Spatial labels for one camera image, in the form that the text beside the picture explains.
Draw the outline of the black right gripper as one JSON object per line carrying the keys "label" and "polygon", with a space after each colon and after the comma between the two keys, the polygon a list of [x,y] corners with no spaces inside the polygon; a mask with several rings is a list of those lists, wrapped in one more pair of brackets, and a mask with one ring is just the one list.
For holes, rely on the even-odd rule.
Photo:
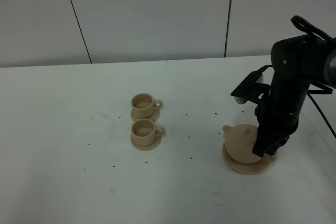
{"label": "black right gripper", "polygon": [[299,121],[298,92],[264,92],[254,97],[259,126],[252,152],[274,156],[293,134]]}

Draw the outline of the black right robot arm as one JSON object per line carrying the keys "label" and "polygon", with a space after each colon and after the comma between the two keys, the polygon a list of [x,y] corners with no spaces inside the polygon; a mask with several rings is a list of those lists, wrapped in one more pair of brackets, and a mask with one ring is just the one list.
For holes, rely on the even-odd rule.
{"label": "black right robot arm", "polygon": [[271,49],[274,69],[269,93],[255,109],[259,126],[253,153],[273,156],[299,124],[311,83],[335,87],[335,39],[309,35],[281,40]]}

